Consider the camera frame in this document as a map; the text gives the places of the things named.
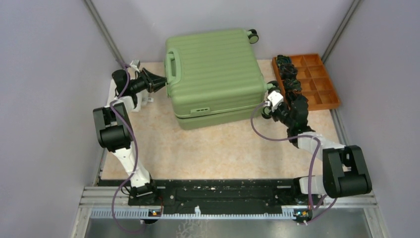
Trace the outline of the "green suitcase blue lining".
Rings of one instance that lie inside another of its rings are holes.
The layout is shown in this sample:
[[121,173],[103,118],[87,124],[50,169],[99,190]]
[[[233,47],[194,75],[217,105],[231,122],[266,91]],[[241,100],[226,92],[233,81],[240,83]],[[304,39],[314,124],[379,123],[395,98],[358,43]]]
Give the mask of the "green suitcase blue lining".
[[267,83],[245,29],[166,40],[166,91],[184,130],[248,119]]

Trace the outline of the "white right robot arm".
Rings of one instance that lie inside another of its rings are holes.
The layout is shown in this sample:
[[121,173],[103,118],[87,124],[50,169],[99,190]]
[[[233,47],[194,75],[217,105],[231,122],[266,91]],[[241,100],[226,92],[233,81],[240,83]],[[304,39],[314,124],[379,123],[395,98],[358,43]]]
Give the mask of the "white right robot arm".
[[313,130],[308,123],[308,103],[300,96],[286,105],[279,90],[271,90],[263,105],[262,116],[286,126],[290,142],[311,154],[308,175],[296,179],[297,187],[290,191],[296,204],[307,200],[312,206],[312,195],[341,198],[368,194],[372,182],[362,148],[333,142]]

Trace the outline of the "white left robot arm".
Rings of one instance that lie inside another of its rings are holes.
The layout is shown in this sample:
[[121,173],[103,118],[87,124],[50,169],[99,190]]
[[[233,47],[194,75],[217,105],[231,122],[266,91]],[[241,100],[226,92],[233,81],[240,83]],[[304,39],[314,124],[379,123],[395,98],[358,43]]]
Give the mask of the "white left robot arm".
[[141,67],[139,60],[112,73],[111,96],[104,107],[93,110],[99,145],[111,152],[125,169],[130,184],[129,203],[153,205],[159,192],[149,171],[138,159],[138,145],[129,113],[139,111],[142,92],[152,93],[166,85],[166,78]]

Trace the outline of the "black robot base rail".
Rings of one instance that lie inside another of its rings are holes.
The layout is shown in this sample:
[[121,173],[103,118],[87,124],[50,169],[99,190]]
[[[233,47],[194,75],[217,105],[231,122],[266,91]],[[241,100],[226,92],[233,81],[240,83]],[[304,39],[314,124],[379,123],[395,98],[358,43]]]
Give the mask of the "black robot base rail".
[[136,195],[130,190],[128,205],[158,206],[165,215],[281,214],[286,206],[307,208],[296,179],[156,179],[151,193]]

